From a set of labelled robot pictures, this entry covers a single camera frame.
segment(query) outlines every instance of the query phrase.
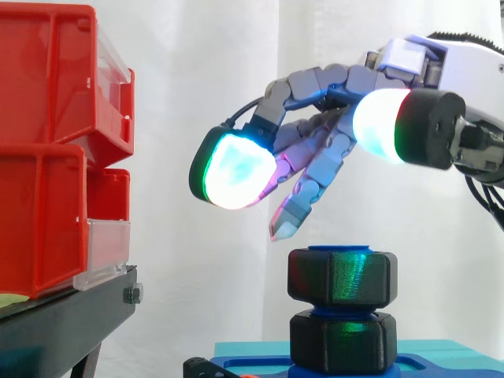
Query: teal surface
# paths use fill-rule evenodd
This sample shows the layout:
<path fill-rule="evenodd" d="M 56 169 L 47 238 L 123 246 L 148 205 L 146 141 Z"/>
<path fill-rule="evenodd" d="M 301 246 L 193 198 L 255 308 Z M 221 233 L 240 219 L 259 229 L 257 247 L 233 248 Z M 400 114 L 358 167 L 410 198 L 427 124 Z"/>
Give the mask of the teal surface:
<path fill-rule="evenodd" d="M 504 363 L 450 340 L 402 340 L 398 341 L 398 352 L 418 354 L 446 369 L 490 369 L 504 372 Z M 215 345 L 215 357 L 286 354 L 289 354 L 289 342 L 217 343 Z M 230 370 L 235 374 L 274 374 L 285 369 L 285 366 L 264 366 Z"/>

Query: black hexagonal block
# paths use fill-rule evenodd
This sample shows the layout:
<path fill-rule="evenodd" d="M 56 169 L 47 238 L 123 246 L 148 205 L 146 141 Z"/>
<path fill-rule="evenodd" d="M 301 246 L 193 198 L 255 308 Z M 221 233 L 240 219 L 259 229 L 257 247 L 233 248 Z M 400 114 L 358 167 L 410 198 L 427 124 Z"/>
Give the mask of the black hexagonal block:
<path fill-rule="evenodd" d="M 291 358 L 323 374 L 382 374 L 397 358 L 395 319 L 386 313 L 354 320 L 299 313 L 291 319 Z"/>
<path fill-rule="evenodd" d="M 287 290 L 293 299 L 315 306 L 381 309 L 397 297 L 397 258 L 382 252 L 293 250 Z"/>

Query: red storage bin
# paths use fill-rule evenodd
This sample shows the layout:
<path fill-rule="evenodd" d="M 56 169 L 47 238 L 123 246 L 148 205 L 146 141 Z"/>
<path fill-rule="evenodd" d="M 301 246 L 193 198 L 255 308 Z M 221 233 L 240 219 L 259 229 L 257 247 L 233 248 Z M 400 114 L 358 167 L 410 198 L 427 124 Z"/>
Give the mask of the red storage bin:
<path fill-rule="evenodd" d="M 0 146 L 0 173 L 0 294 L 37 298 L 72 278 L 85 290 L 123 273 L 127 171 L 87 168 L 79 146 L 32 144 Z"/>
<path fill-rule="evenodd" d="M 72 143 L 106 167 L 133 154 L 134 81 L 90 6 L 0 2 L 0 143 Z"/>

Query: robotic hand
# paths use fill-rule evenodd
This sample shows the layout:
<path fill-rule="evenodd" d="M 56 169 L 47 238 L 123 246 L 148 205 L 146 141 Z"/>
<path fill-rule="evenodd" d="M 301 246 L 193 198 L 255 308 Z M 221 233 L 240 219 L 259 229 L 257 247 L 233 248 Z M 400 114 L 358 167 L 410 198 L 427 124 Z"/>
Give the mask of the robotic hand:
<path fill-rule="evenodd" d="M 504 227 L 504 51 L 471 35 L 392 39 L 363 65 L 329 65 L 272 82 L 206 136 L 193 160 L 193 194 L 228 209 L 251 206 L 302 171 L 269 226 L 293 236 L 356 143 L 394 163 L 455 164 L 478 202 Z M 242 130 L 236 119 L 257 105 Z M 321 113 L 281 126 L 285 113 Z M 486 200 L 474 186 L 483 184 Z"/>

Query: white backdrop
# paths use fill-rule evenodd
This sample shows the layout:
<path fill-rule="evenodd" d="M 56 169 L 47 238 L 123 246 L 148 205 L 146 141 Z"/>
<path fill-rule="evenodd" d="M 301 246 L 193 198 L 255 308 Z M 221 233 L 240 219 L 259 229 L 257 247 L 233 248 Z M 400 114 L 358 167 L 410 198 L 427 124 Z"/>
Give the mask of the white backdrop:
<path fill-rule="evenodd" d="M 500 43 L 498 0 L 89 3 L 136 72 L 135 156 L 119 166 L 132 174 L 131 263 L 145 285 L 135 316 L 104 342 L 98 378 L 177 377 L 217 341 L 287 339 L 288 320 L 307 308 L 287 296 L 287 254 L 317 243 L 398 255 L 399 297 L 387 311 L 399 338 L 455 339 L 504 357 L 504 235 L 456 172 L 392 167 L 357 148 L 300 232 L 274 244 L 269 216 L 288 184 L 236 212 L 197 201 L 187 185 L 206 132 L 276 77 L 351 64 L 409 33 Z"/>

